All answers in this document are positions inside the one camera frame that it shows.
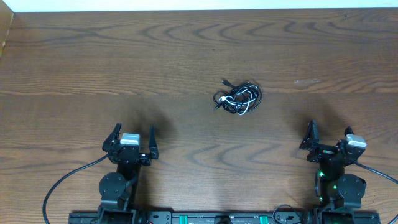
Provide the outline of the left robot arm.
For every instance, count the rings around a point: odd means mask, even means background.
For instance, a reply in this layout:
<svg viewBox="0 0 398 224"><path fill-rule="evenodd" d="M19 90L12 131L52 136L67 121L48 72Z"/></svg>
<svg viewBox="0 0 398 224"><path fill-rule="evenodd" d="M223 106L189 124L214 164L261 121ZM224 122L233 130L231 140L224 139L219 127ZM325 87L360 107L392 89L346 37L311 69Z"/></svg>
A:
<svg viewBox="0 0 398 224"><path fill-rule="evenodd" d="M98 223L147 223L147 215L136 209L134 202L141 167L150 166L159 158L155 128L150 128L149 152L140 151L139 134L120 134L120 130L118 123L102 146L117 169L106 174L99 183Z"/></svg>

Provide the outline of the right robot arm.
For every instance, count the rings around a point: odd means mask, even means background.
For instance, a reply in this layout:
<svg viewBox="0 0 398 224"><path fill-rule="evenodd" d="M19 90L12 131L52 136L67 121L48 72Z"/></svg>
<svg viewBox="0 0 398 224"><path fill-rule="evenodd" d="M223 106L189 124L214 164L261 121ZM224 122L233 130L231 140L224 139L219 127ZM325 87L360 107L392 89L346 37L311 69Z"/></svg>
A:
<svg viewBox="0 0 398 224"><path fill-rule="evenodd" d="M307 150L307 161L319 164L315 173L315 195L320 205L305 212L304 223L354 223L354 211L361 208L366 181L347 174L345 167L354 164L366 150L366 141L350 127L336 145L320 143L317 123L311 120L299 148Z"/></svg>

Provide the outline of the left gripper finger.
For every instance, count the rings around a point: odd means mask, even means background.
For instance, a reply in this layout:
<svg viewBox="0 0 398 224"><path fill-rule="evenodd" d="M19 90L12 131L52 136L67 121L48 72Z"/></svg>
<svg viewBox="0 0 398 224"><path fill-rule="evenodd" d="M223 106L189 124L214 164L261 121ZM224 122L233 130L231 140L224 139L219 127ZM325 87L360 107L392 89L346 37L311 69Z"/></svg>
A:
<svg viewBox="0 0 398 224"><path fill-rule="evenodd" d="M155 128L153 126L150 127L149 150L151 159L159 158L159 150L155 140Z"/></svg>
<svg viewBox="0 0 398 224"><path fill-rule="evenodd" d="M109 136L104 140L102 145L102 150L105 152L112 151L119 144L119 134L121 130L121 123L117 123L109 134Z"/></svg>

